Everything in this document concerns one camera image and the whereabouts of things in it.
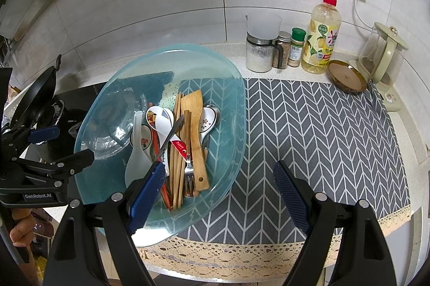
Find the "wooden spatula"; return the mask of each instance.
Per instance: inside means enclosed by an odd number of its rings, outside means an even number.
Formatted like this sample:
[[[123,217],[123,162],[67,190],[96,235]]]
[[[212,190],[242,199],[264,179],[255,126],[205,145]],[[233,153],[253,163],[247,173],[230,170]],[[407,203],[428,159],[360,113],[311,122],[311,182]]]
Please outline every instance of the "wooden spatula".
[[[198,191],[206,190],[209,189],[209,180],[199,138],[199,123],[203,110],[202,91],[197,90],[182,97],[181,108],[183,110],[190,110],[191,112],[190,136],[195,187]]]

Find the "amber bowl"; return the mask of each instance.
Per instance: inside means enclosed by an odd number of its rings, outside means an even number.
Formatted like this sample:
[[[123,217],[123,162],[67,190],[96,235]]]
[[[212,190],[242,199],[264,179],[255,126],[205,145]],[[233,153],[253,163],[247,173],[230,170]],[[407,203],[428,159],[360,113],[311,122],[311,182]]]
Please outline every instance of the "amber bowl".
[[[366,79],[350,64],[341,60],[331,60],[327,64],[330,80],[346,93],[363,92],[367,88]]]

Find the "kettle lid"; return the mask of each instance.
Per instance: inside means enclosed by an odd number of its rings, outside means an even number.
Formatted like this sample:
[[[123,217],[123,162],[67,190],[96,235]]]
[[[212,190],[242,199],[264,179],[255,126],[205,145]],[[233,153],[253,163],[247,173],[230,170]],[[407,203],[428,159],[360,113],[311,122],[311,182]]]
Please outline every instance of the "kettle lid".
[[[386,40],[387,36],[389,36],[390,38],[392,38],[392,40],[396,41],[397,45],[400,46],[403,50],[407,51],[409,49],[407,43],[397,34],[397,30],[395,27],[387,27],[382,23],[375,22],[374,28],[377,29],[377,31],[384,40]]]

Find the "placemat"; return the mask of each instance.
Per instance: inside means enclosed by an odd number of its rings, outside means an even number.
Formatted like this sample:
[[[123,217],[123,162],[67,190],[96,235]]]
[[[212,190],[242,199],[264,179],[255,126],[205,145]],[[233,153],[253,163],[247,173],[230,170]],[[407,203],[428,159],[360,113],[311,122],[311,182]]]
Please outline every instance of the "placemat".
[[[274,184],[278,159],[336,202],[366,198],[378,219],[410,203],[393,125],[372,83],[352,95],[327,83],[244,80],[241,170],[223,201],[178,237],[248,245],[304,241]]]

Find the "electric kettle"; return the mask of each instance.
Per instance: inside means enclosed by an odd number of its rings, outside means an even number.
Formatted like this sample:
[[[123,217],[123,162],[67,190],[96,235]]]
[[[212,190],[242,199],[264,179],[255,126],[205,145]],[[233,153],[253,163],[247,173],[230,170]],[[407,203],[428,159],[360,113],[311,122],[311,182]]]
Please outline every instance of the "electric kettle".
[[[399,97],[392,87],[407,50],[406,42],[397,35],[395,27],[375,22],[356,62],[363,77],[376,85],[388,111],[400,109]]]

